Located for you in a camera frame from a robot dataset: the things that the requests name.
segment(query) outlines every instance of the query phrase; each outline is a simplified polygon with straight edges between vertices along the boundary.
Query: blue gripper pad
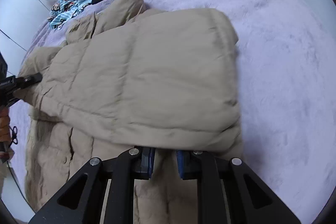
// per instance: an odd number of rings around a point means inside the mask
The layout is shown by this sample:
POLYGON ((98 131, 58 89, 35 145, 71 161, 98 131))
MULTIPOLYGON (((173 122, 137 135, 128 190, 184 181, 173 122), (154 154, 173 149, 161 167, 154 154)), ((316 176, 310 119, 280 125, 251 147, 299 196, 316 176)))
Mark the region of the blue gripper pad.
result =
POLYGON ((180 178, 184 178, 184 162, 183 162, 183 151, 177 150, 176 151, 176 159, 177 159, 177 168, 178 173, 180 174, 180 178))
POLYGON ((149 163, 148 163, 148 175, 149 178, 152 177, 153 169, 154 169, 154 157, 155 157, 155 148, 151 148, 149 152, 149 163))

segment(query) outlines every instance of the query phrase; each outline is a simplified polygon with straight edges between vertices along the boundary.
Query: silver bolt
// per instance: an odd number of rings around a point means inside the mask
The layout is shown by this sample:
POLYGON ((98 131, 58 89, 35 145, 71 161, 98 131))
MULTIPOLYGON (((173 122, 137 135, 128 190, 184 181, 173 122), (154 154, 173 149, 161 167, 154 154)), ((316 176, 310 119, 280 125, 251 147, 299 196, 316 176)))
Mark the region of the silver bolt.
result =
POLYGON ((90 164, 93 165, 93 166, 97 165, 99 162, 100 162, 100 159, 98 159, 98 158, 90 159, 90 164))
POLYGON ((137 153, 139 153, 139 149, 137 148, 131 148, 128 153, 130 153, 131 155, 136 155, 137 153))
POLYGON ((233 158, 231 162, 233 165, 241 165, 242 160, 240 158, 233 158))

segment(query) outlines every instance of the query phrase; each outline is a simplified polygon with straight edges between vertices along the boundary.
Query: down jacket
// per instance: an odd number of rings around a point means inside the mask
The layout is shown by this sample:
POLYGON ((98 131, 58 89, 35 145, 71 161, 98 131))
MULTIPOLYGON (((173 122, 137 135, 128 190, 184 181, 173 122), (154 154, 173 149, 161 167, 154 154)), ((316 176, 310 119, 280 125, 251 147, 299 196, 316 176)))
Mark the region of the down jacket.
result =
POLYGON ((171 149, 241 156, 237 35, 215 9, 146 10, 115 0, 80 18, 60 47, 36 48, 16 96, 33 106, 26 195, 38 210, 87 160, 134 145, 159 148, 152 179, 136 181, 135 223, 196 223, 197 192, 171 149))

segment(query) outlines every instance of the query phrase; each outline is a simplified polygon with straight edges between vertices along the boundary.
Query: bed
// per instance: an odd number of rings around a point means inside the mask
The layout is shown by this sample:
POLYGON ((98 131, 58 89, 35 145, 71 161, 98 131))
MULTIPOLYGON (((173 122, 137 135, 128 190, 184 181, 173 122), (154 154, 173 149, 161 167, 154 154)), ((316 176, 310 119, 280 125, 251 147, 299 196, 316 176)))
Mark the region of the bed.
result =
MULTIPOLYGON (((90 5, 79 17, 113 0, 90 5)), ((303 0, 145 0, 152 8, 211 7, 239 36, 239 97, 244 160, 296 214, 311 224, 336 185, 336 43, 303 0)), ((28 51, 59 45, 60 30, 43 22, 28 51)), ((11 164, 21 188, 29 106, 10 109, 19 144, 11 164)))

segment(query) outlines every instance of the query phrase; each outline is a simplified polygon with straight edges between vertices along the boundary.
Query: jacket sleeve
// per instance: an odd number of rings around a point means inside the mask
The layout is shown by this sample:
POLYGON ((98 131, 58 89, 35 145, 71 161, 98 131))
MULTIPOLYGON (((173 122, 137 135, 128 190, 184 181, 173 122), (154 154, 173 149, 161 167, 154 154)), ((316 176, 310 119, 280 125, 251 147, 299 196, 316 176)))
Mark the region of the jacket sleeve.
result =
MULTIPOLYGON (((53 58, 60 51, 62 47, 37 47, 28 56, 23 63, 19 73, 19 77, 41 73, 42 76, 46 74, 48 68, 53 61, 53 58)), ((23 90, 15 91, 14 95, 17 98, 23 99, 32 106, 36 106, 36 96, 42 90, 42 83, 33 85, 23 90)))
POLYGON ((102 32, 124 25, 146 10, 143 0, 114 0, 101 13, 74 20, 66 33, 66 44, 90 39, 102 32))

